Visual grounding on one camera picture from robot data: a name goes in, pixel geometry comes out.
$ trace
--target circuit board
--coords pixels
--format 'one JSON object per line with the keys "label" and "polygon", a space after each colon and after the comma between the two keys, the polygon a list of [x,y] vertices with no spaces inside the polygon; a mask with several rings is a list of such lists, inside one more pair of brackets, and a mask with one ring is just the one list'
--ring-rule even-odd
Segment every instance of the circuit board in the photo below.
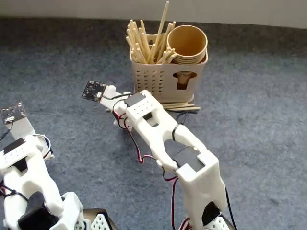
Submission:
{"label": "circuit board", "polygon": [[100,102],[105,89],[105,84],[90,80],[83,91],[82,98],[94,102]]}
{"label": "circuit board", "polygon": [[22,101],[19,101],[16,105],[9,108],[1,109],[1,117],[5,125],[26,117]]}

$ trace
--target white wall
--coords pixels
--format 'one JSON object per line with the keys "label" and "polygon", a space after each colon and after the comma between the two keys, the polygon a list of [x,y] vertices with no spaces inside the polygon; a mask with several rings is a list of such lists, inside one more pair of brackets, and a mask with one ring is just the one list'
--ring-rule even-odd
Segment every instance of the white wall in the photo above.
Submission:
{"label": "white wall", "polygon": [[[0,0],[0,15],[159,20],[165,0]],[[170,0],[169,21],[307,28],[307,0]]]}

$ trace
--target red wire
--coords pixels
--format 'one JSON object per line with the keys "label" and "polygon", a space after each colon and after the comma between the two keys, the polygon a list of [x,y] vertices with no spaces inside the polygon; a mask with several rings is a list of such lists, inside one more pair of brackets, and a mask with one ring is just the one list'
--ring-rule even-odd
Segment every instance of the red wire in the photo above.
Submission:
{"label": "red wire", "polygon": [[174,176],[174,177],[172,177],[172,178],[165,178],[165,170],[164,170],[163,167],[162,167],[162,170],[163,170],[162,176],[163,176],[163,179],[164,179],[166,182],[170,182],[170,181],[172,181],[172,180],[178,178],[177,176]]}
{"label": "red wire", "polygon": [[[185,218],[185,220],[181,223],[181,225],[180,225],[180,227],[179,227],[179,230],[183,230],[184,225],[186,224],[186,222],[187,222],[189,219],[190,219],[189,217]],[[190,224],[188,224],[188,225],[185,227],[185,230],[189,229],[189,227],[190,227]]]}
{"label": "red wire", "polygon": [[[120,121],[120,119],[121,119],[121,117],[122,117],[123,115],[125,115],[125,114],[122,114],[122,115],[118,116],[118,123],[119,123],[119,121]],[[140,149],[139,149],[139,146],[138,146],[138,144],[136,143],[136,140],[134,139],[134,137],[133,137],[131,131],[128,129],[128,126],[127,126],[127,124],[126,124],[126,121],[127,121],[127,117],[124,119],[124,126],[125,126],[125,129],[127,130],[127,132],[129,133],[129,135],[130,135],[130,137],[131,137],[131,139],[132,139],[132,141],[133,141],[133,143],[134,143],[134,145],[135,145],[135,147],[136,147],[137,154],[138,154],[138,161],[139,161],[139,163],[140,163],[140,164],[143,164],[145,158],[151,158],[151,159],[154,159],[154,160],[155,160],[155,158],[154,158],[153,156],[151,156],[151,155],[144,155],[143,157],[141,156],[141,151],[140,151]],[[164,178],[164,180],[167,181],[167,182],[170,182],[170,181],[174,180],[173,189],[172,189],[172,200],[171,200],[171,222],[172,222],[173,230],[176,230],[176,229],[175,229],[175,223],[174,223],[174,199],[175,199],[175,187],[176,187],[176,183],[177,183],[177,181],[178,181],[178,177],[177,177],[177,176],[174,176],[174,177],[172,177],[172,178],[165,178],[165,171],[164,171],[164,169],[163,169],[163,178]],[[183,227],[184,227],[185,223],[186,223],[188,220],[189,220],[189,218],[186,218],[186,219],[182,222],[182,224],[180,225],[179,230],[183,230]],[[189,228],[190,228],[190,225],[188,224],[188,225],[186,226],[185,230],[188,230]]]}
{"label": "red wire", "polygon": [[139,146],[138,146],[138,144],[136,143],[136,140],[134,139],[132,133],[131,133],[130,130],[128,129],[128,126],[127,126],[127,124],[126,124],[126,120],[127,120],[127,117],[126,117],[125,120],[124,120],[124,126],[125,126],[126,130],[128,131],[128,133],[129,133],[129,135],[130,135],[130,137],[131,137],[131,139],[132,139],[132,141],[133,141],[133,143],[134,143],[134,145],[135,145],[135,147],[136,147],[136,151],[137,151],[137,153],[138,153],[138,161],[139,161],[139,163],[140,163],[140,164],[143,164],[145,158],[151,158],[151,159],[154,159],[154,160],[155,160],[155,158],[154,158],[153,156],[151,156],[151,155],[144,155],[143,157],[141,156],[141,151],[140,151],[140,149],[139,149]]}

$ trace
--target paper cup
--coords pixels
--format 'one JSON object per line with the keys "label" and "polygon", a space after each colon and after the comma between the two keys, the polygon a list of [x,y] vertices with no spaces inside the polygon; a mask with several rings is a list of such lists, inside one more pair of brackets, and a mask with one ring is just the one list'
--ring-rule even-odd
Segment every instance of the paper cup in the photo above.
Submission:
{"label": "paper cup", "polygon": [[174,62],[178,64],[197,64],[206,54],[208,39],[206,34],[192,25],[176,27],[167,36],[167,46],[175,49]]}

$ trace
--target perforated plastic panel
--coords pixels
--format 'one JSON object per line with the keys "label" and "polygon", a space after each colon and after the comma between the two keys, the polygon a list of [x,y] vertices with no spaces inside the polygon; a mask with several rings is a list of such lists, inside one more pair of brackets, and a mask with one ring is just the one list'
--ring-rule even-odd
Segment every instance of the perforated plastic panel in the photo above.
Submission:
{"label": "perforated plastic panel", "polygon": [[128,116],[129,118],[138,120],[139,118],[150,113],[153,109],[159,107],[162,107],[161,104],[147,92],[146,98],[127,108],[126,113],[130,115]]}
{"label": "perforated plastic panel", "polygon": [[98,214],[91,224],[91,230],[110,230],[106,217],[103,214]]}
{"label": "perforated plastic panel", "polygon": [[223,217],[217,217],[204,226],[204,230],[230,230]]}
{"label": "perforated plastic panel", "polygon": [[26,157],[28,155],[28,147],[29,145],[27,143],[24,143],[17,148],[13,149],[12,151],[8,152],[4,156],[2,156],[2,162],[0,163],[0,168],[6,169],[13,164],[15,164],[17,161],[21,160],[22,158]]}

